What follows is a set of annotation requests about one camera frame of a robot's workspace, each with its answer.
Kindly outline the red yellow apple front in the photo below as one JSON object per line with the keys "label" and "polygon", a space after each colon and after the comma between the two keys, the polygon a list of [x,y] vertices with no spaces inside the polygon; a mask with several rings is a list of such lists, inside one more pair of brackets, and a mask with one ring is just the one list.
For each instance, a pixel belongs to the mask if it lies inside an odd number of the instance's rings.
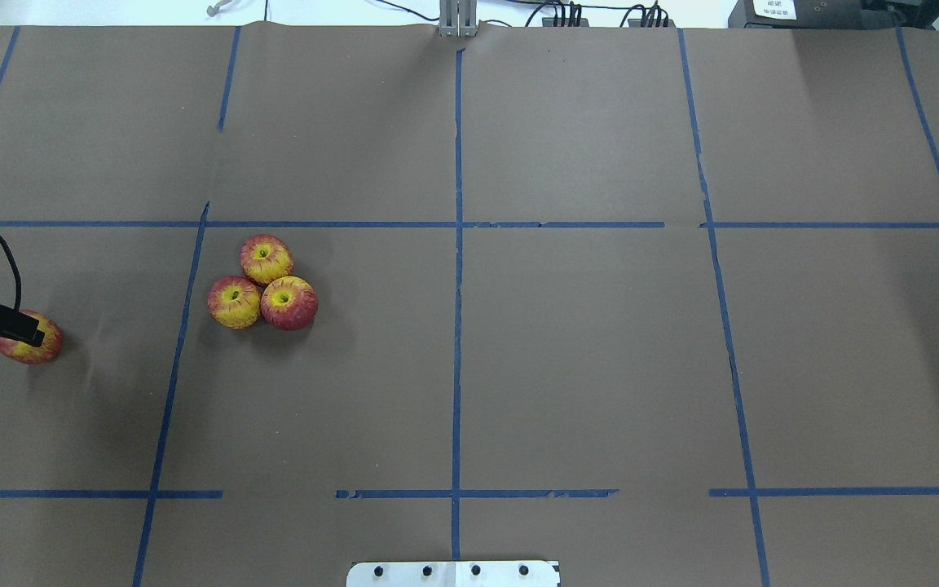
{"label": "red yellow apple front", "polygon": [[318,297],[313,286],[302,278],[277,278],[263,290],[260,312],[263,319],[276,329],[303,329],[315,320]]}

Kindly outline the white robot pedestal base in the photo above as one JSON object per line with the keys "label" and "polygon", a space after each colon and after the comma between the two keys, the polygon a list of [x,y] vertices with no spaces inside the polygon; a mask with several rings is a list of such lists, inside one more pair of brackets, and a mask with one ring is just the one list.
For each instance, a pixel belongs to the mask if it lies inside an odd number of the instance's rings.
{"label": "white robot pedestal base", "polygon": [[560,586],[558,562],[544,560],[362,562],[346,586]]}

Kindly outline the red yellow lone apple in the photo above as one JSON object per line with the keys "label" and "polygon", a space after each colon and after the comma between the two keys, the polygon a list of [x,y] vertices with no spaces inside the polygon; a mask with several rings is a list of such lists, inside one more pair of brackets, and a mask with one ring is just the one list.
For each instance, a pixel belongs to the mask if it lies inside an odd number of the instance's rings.
{"label": "red yellow lone apple", "polygon": [[30,343],[0,337],[0,354],[18,363],[29,365],[45,364],[54,360],[63,348],[63,330],[48,316],[38,311],[22,308],[21,313],[37,320],[37,330],[42,334],[41,345],[31,346]]}

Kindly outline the red yellow apple back-right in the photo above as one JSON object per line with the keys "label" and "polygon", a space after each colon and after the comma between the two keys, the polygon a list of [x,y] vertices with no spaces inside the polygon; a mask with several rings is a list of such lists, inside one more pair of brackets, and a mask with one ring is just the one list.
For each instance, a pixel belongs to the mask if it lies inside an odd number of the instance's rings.
{"label": "red yellow apple back-right", "polygon": [[260,320],[261,290],[246,277],[223,277],[206,294],[209,315],[227,329],[247,329]]}

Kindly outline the red yellow apple back-left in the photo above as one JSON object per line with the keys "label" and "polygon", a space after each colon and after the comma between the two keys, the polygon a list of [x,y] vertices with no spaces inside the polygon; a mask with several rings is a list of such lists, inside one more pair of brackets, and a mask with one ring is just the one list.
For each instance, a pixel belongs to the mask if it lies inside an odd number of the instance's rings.
{"label": "red yellow apple back-left", "polygon": [[280,238],[257,234],[243,242],[240,267],[247,279],[265,289],[273,281],[292,274],[294,257]]}

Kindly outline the aluminium frame post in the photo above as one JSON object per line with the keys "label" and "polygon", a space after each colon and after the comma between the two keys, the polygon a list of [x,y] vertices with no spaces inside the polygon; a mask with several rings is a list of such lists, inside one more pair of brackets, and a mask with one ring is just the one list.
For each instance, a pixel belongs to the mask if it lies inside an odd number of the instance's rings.
{"label": "aluminium frame post", "polygon": [[477,0],[440,0],[439,36],[443,38],[476,37],[479,30]]}

